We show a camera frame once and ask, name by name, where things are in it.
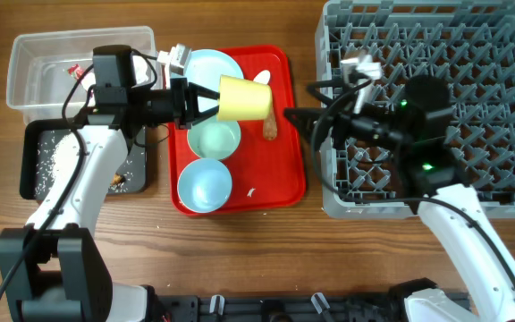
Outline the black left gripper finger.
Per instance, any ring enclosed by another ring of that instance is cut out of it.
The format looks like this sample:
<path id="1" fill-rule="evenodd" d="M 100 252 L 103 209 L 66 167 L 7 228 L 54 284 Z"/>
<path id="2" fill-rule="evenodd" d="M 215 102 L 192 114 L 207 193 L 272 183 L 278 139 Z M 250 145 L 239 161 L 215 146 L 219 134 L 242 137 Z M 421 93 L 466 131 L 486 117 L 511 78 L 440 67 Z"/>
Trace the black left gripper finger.
<path id="1" fill-rule="evenodd" d="M 190 83 L 188 86 L 190 95 L 194 100 L 197 100 L 198 97 L 209 98 L 213 100 L 217 100 L 220 97 L 220 94 L 212 89 L 205 88 L 196 83 Z"/>
<path id="2" fill-rule="evenodd" d="M 208 110 L 205 110 L 203 112 L 198 112 L 193 119 L 188 122 L 188 127 L 191 128 L 192 126 L 195 126 L 199 123 L 204 122 L 205 120 L 209 119 L 210 117 L 217 114 L 219 108 L 218 106 L 209 108 Z"/>

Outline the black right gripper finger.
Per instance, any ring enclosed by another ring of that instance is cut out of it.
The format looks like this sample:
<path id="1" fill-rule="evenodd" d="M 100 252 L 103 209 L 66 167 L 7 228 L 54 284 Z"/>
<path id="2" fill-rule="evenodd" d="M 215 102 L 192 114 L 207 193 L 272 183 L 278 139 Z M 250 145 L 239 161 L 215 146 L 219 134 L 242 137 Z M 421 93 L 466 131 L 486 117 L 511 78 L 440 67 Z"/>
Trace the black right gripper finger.
<path id="1" fill-rule="evenodd" d="M 333 126 L 334 117 L 322 108 L 285 108 L 283 117 L 297 130 L 302 139 L 322 143 Z"/>
<path id="2" fill-rule="evenodd" d="M 333 98 L 332 96 L 325 95 L 322 92 L 323 89 L 341 89 L 342 93 L 339 97 Z M 314 97 L 319 102 L 325 104 L 327 107 L 331 107 L 334 105 L 354 105 L 356 102 L 356 93 L 342 79 L 319 80 L 311 82 L 306 86 L 306 91 L 310 96 Z"/>

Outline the green bowl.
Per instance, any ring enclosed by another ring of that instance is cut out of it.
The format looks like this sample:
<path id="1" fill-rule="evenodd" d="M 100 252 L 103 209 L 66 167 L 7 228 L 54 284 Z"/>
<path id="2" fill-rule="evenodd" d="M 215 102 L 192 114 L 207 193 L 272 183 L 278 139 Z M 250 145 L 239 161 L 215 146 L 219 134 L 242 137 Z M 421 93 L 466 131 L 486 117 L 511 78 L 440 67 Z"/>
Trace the green bowl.
<path id="1" fill-rule="evenodd" d="M 224 160 L 240 145 L 241 127 L 235 121 L 218 121 L 212 117 L 189 129 L 187 141 L 197 157 Z"/>

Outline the yellow plastic cup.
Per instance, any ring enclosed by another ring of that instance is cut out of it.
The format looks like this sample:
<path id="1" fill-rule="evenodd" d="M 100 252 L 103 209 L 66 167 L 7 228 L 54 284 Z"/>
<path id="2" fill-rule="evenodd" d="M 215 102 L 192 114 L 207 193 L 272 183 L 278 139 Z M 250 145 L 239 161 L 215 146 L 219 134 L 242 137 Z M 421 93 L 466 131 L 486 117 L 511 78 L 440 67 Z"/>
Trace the yellow plastic cup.
<path id="1" fill-rule="evenodd" d="M 218 121 L 264 120 L 273 105 L 271 88 L 252 80 L 222 75 L 218 92 Z"/>

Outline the white tissue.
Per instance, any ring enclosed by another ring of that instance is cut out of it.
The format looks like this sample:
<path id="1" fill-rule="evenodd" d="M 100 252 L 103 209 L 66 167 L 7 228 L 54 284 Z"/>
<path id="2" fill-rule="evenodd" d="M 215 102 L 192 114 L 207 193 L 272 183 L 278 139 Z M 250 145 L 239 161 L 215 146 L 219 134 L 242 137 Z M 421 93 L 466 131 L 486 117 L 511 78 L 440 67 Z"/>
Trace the white tissue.
<path id="1" fill-rule="evenodd" d="M 96 77 L 93 72 L 89 72 L 85 76 L 80 77 L 80 85 L 86 90 L 89 91 L 90 87 L 96 84 Z"/>
<path id="2" fill-rule="evenodd" d="M 134 55 L 132 57 L 132 64 L 136 84 L 140 85 L 146 83 L 149 80 L 149 67 L 147 61 L 140 55 Z"/>

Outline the small light blue bowl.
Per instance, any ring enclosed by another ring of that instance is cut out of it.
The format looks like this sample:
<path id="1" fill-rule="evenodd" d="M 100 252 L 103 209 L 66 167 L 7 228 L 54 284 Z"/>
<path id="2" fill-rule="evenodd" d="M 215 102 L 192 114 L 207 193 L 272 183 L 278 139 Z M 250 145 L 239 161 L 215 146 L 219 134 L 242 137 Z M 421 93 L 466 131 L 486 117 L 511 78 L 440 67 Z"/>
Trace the small light blue bowl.
<path id="1" fill-rule="evenodd" d="M 232 194 L 232 176 L 227 167 L 212 158 L 197 159 L 181 172 L 178 196 L 194 213 L 210 213 L 221 208 Z"/>

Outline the brown food scrap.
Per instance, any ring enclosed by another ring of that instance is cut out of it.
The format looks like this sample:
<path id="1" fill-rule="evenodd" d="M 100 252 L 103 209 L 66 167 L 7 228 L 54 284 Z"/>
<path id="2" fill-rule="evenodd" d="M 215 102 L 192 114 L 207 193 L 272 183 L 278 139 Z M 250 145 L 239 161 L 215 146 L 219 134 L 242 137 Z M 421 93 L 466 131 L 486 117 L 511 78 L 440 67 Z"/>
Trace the brown food scrap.
<path id="1" fill-rule="evenodd" d="M 115 174 L 114 177 L 113 177 L 113 180 L 111 181 L 110 185 L 111 186 L 115 186 L 121 182 L 124 181 L 124 177 L 119 175 L 119 174 Z"/>

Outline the red snack wrapper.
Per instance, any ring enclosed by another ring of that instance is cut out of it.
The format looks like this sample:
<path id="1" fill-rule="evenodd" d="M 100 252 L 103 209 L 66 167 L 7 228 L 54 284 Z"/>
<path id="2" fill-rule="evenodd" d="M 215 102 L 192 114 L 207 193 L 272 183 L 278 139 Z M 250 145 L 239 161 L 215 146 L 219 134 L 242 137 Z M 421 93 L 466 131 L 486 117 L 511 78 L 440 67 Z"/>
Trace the red snack wrapper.
<path id="1" fill-rule="evenodd" d="M 78 64 L 75 64 L 74 66 L 70 67 L 67 70 L 67 72 L 76 81 L 78 81 L 79 79 L 83 78 L 83 74 L 84 74 L 85 70 L 82 67 L 80 67 Z"/>

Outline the white rice pile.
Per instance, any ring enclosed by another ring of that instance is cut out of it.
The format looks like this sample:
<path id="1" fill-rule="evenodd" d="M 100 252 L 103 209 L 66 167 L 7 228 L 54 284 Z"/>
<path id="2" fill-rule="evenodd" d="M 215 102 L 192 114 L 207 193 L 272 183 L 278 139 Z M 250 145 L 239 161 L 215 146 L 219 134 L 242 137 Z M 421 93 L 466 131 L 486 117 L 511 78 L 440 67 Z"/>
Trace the white rice pile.
<path id="1" fill-rule="evenodd" d="M 77 147 L 77 140 L 68 130 L 43 131 L 39 135 L 33 199 L 44 199 L 63 168 L 77 162 Z M 141 192 L 147 183 L 145 149 L 133 145 L 116 173 L 123 176 L 124 181 L 115 186 L 110 185 L 109 195 Z"/>

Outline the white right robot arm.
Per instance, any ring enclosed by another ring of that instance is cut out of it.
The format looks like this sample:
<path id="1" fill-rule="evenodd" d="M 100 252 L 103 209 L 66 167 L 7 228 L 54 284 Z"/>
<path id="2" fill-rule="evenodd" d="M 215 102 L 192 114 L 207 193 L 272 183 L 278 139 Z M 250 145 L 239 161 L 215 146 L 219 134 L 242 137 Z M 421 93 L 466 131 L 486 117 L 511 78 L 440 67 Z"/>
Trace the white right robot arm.
<path id="1" fill-rule="evenodd" d="M 467 286 L 479 316 L 515 321 L 515 260 L 488 221 L 460 163 L 444 145 L 452 118 L 450 93 L 441 79 L 408 80 L 391 114 L 364 103 L 371 80 L 357 72 L 342 79 L 310 83 L 308 92 L 326 105 L 287 108 L 284 118 L 317 152 L 325 138 L 335 145 L 353 138 L 392 153 L 401 202 L 433 232 Z"/>

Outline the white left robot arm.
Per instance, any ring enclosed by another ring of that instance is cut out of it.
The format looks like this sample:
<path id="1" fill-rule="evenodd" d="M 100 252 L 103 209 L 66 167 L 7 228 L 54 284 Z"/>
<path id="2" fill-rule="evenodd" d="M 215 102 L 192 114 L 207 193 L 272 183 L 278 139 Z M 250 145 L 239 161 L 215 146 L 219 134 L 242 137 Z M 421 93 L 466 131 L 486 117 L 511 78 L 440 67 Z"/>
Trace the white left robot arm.
<path id="1" fill-rule="evenodd" d="M 110 181 L 139 131 L 167 123 L 188 128 L 209 117 L 212 89 L 174 78 L 168 89 L 139 84 L 127 45 L 96 47 L 82 109 L 56 125 L 74 140 L 73 160 L 21 228 L 0 234 L 0 301 L 15 321 L 166 321 L 151 286 L 116 284 L 94 242 Z"/>

